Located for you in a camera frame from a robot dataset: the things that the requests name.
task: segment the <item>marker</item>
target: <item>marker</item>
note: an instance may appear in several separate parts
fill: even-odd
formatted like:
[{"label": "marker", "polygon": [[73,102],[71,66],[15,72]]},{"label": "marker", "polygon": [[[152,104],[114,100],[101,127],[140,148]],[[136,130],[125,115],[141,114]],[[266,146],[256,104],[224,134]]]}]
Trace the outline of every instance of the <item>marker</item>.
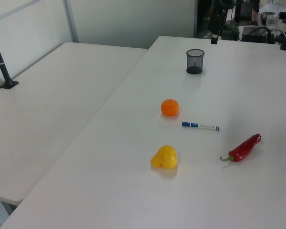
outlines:
[{"label": "marker", "polygon": [[214,125],[202,125],[202,124],[198,124],[198,123],[182,122],[182,126],[195,127],[195,128],[199,128],[199,129],[205,129],[205,130],[219,131],[219,126],[214,126]]}]

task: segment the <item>red chili pepper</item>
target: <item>red chili pepper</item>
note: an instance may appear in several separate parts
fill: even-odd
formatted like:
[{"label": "red chili pepper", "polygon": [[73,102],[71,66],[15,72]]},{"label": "red chili pepper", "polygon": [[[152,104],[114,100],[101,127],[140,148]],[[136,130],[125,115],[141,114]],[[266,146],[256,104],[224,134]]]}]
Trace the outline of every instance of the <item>red chili pepper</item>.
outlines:
[{"label": "red chili pepper", "polygon": [[253,135],[251,138],[248,140],[244,141],[241,145],[236,147],[234,150],[231,150],[229,152],[229,157],[227,159],[220,159],[222,161],[235,161],[239,162],[243,160],[253,149],[253,147],[261,141],[261,136],[260,134]]}]

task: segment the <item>mesh pencil cup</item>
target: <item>mesh pencil cup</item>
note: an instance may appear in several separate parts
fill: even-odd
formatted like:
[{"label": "mesh pencil cup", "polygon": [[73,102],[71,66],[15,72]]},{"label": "mesh pencil cup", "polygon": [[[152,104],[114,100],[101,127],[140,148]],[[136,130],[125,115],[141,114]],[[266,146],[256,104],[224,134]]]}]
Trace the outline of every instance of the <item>mesh pencil cup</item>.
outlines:
[{"label": "mesh pencil cup", "polygon": [[186,52],[186,55],[187,55],[186,71],[190,74],[201,73],[204,61],[204,51],[200,49],[191,49]]}]

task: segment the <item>blue marker cap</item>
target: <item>blue marker cap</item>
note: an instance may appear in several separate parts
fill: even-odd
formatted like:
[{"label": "blue marker cap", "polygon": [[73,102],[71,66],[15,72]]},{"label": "blue marker cap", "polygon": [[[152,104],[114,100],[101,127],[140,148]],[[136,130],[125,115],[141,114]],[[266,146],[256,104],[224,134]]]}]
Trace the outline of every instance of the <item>blue marker cap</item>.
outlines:
[{"label": "blue marker cap", "polygon": [[188,126],[190,127],[191,123],[188,123],[188,122],[182,122],[182,126]]}]

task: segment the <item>white wall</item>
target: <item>white wall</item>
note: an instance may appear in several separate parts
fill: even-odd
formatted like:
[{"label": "white wall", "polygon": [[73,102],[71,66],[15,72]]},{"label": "white wall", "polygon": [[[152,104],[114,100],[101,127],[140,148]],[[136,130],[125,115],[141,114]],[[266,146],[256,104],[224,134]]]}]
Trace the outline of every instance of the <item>white wall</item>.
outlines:
[{"label": "white wall", "polygon": [[11,78],[70,41],[63,0],[40,0],[0,19],[0,51]]},{"label": "white wall", "polygon": [[66,4],[75,41],[148,49],[159,35],[193,37],[196,1],[66,0]]}]

